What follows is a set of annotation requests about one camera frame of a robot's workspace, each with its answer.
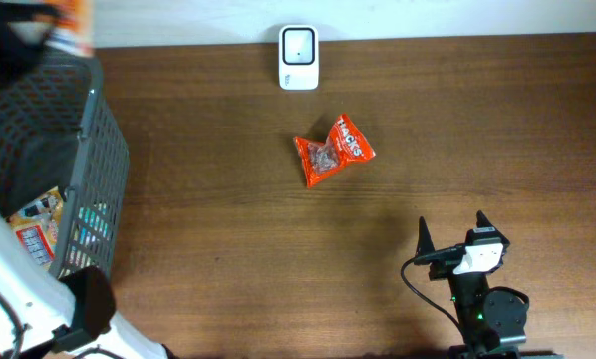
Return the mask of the orange tissue pack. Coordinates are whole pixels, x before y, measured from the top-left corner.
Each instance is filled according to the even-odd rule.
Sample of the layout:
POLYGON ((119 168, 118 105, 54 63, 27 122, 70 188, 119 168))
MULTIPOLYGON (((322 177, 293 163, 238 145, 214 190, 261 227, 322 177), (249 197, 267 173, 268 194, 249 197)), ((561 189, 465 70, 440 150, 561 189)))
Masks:
POLYGON ((60 13, 49 46, 79 57, 94 56, 93 0, 44 0, 60 13))

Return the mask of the red Hacks candy bag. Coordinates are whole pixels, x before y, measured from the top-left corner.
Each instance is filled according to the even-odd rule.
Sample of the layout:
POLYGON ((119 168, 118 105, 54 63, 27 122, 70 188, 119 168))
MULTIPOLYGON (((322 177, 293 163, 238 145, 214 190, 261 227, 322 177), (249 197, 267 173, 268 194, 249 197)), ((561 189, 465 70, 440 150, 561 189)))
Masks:
POLYGON ((341 114, 324 142, 294 137, 301 160, 306 186, 314 187, 324 179, 353 163, 365 163, 375 155, 364 134, 347 114, 341 114))

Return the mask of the yellow snack bag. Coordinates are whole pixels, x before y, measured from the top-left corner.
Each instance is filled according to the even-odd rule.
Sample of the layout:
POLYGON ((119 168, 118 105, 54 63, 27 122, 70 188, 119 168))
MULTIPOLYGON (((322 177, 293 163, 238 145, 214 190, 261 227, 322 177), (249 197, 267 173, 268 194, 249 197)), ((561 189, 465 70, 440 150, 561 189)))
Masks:
POLYGON ((33 261, 46 271, 56 257, 63 206, 59 189, 54 187, 6 219, 33 261))

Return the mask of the teal tissue pack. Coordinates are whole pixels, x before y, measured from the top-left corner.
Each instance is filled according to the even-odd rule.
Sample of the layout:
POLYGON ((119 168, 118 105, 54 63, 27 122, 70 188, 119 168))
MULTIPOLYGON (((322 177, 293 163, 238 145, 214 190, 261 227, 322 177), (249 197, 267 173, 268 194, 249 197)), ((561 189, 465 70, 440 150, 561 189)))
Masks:
POLYGON ((78 212, 78 219, 84 225, 78 230, 75 239, 83 246, 97 246, 103 240, 108 241, 109 225, 105 222, 107 206, 98 203, 94 208, 81 207, 78 212))

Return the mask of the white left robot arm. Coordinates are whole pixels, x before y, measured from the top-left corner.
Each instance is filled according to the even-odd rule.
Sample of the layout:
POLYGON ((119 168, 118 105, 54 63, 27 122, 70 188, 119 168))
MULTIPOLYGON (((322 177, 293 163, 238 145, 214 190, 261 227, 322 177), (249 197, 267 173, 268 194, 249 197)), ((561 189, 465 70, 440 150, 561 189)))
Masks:
POLYGON ((0 1, 0 358, 167 358, 110 284, 130 163, 86 1, 0 1))

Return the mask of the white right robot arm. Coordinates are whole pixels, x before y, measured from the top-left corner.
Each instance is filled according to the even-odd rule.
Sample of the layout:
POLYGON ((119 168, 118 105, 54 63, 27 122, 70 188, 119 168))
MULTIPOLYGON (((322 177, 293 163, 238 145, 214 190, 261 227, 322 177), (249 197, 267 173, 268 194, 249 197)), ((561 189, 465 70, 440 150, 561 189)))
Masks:
POLYGON ((443 249, 434 247, 426 221, 418 224, 415 255, 401 267, 405 285, 418 298, 446 316, 463 341, 451 347, 447 356, 458 359, 556 358, 554 352, 523 352, 527 336, 529 297, 512 288, 491 287, 487 277, 503 265, 510 241, 485 216, 476 213, 476 225, 463 243, 443 249), (455 314, 430 300, 407 280, 410 265, 426 266, 429 280, 448 282, 455 314))

